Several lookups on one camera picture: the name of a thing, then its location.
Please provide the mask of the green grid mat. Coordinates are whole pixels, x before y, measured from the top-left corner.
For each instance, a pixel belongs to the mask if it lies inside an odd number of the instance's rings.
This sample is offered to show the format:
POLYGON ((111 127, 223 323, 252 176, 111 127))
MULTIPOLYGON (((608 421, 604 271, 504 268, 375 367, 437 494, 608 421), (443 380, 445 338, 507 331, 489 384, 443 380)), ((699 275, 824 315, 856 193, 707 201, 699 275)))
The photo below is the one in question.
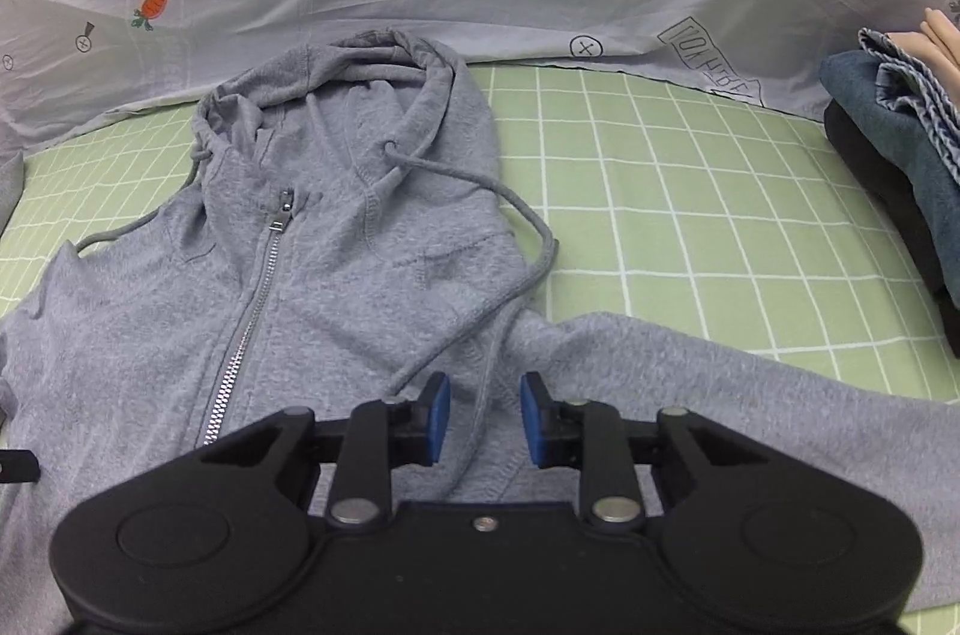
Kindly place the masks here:
POLYGON ((958 364, 895 227, 811 120, 613 73, 480 67, 501 170, 550 224, 551 320, 610 310, 890 395, 958 364))

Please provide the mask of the folded black garment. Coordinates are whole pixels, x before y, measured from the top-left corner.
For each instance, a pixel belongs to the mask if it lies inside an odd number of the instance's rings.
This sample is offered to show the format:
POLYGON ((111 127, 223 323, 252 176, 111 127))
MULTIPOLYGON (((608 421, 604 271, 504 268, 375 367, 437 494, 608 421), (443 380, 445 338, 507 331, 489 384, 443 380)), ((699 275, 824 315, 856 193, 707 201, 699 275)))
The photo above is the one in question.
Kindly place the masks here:
POLYGON ((958 357, 958 309, 950 297, 934 240, 914 199, 907 174, 878 153, 846 110, 835 101, 823 112, 823 128, 828 142, 832 143, 851 174, 878 201, 895 225, 935 308, 939 310, 953 357, 958 357))

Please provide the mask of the folded beige garment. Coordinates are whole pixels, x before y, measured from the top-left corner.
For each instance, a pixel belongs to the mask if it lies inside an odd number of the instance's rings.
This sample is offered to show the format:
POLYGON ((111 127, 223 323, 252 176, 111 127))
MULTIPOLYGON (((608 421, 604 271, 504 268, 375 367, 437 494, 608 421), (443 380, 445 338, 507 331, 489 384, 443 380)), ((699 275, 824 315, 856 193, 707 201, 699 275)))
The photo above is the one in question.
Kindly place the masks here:
POLYGON ((960 67, 960 31, 942 10, 926 8, 921 31, 952 64, 960 67))

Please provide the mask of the grey zip hoodie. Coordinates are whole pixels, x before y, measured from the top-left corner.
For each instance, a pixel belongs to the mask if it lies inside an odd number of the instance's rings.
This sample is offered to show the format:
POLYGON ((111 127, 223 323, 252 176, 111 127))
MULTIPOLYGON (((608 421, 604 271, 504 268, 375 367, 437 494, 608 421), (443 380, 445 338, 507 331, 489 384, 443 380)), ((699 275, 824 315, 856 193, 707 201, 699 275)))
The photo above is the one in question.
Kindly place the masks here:
POLYGON ((200 101, 199 170, 153 215, 64 243, 2 318, 8 442, 41 477, 2 490, 2 627, 57 633, 65 513, 288 406, 324 419, 448 374, 443 456, 398 497, 560 500, 530 464, 519 380, 647 419, 680 404, 882 495, 924 543, 914 607, 958 596, 958 413, 851 387, 625 315, 551 321, 547 260, 503 215, 498 140, 466 64, 371 31, 288 50, 200 101))

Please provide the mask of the folded blue jeans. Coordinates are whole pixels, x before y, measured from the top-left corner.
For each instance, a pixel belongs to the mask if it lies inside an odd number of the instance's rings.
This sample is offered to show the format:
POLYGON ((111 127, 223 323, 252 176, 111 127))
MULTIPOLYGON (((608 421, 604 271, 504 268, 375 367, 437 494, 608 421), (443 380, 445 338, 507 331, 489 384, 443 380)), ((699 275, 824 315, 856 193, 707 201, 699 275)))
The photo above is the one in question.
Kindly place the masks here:
POLYGON ((873 29, 820 65, 820 83, 862 135, 907 174, 958 303, 958 107, 932 68, 873 29))

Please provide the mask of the grey sweatpants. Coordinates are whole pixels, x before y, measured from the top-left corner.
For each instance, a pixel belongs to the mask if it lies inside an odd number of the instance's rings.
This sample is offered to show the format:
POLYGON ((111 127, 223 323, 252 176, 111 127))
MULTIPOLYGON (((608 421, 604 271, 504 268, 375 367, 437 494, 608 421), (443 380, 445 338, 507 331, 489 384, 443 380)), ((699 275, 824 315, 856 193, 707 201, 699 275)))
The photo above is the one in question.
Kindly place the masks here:
POLYGON ((5 232, 25 190, 26 167, 23 153, 11 154, 0 165, 0 234, 5 232))

